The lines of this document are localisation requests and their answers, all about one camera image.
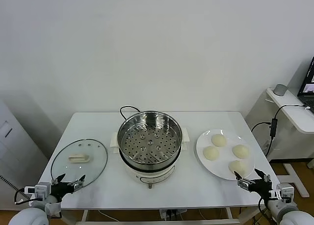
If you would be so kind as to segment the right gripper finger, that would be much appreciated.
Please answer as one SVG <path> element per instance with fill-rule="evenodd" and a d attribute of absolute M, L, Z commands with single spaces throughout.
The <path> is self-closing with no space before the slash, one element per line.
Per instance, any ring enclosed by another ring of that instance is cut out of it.
<path fill-rule="evenodd" d="M 252 184 L 252 181 L 246 178 L 242 178 L 240 174 L 238 174 L 236 171 L 234 171 L 236 180 L 237 180 L 237 185 L 240 186 L 243 189 L 248 189 L 249 186 Z"/>
<path fill-rule="evenodd" d="M 254 169 L 254 171 L 256 172 L 256 174 L 262 179 L 264 180 L 265 183 L 268 183 L 271 181 L 270 179 L 270 175 L 265 174 L 263 171 L 259 170 L 259 169 Z"/>

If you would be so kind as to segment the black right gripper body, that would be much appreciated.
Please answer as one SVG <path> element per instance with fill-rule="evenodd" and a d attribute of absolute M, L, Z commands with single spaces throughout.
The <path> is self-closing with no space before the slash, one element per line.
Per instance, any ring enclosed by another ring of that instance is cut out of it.
<path fill-rule="evenodd" d="M 261 198 L 270 198 L 272 191 L 272 182 L 270 180 L 265 181 L 264 179 L 253 179 L 248 185 L 249 192 L 258 193 Z"/>

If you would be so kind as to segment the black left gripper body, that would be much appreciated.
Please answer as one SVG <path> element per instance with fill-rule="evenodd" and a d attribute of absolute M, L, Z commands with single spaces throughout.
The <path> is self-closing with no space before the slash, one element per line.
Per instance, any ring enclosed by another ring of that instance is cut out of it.
<path fill-rule="evenodd" d="M 51 184 L 51 196 L 55 197 L 57 201 L 62 201 L 66 194 L 72 194 L 74 192 L 73 182 L 57 182 L 52 181 Z"/>

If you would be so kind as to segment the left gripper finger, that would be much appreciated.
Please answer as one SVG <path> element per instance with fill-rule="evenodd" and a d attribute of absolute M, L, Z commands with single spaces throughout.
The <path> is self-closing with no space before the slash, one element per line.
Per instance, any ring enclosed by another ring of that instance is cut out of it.
<path fill-rule="evenodd" d="M 62 179 L 64 178 L 66 174 L 62 174 L 62 175 L 59 175 L 58 177 L 56 177 L 55 179 L 52 179 L 51 181 L 51 185 L 57 185 L 58 183 L 60 183 L 62 181 Z"/>
<path fill-rule="evenodd" d="M 80 190 L 82 187 L 84 187 L 85 177 L 86 175 L 84 174 L 81 178 L 68 183 L 68 186 L 73 190 L 73 192 Z"/>

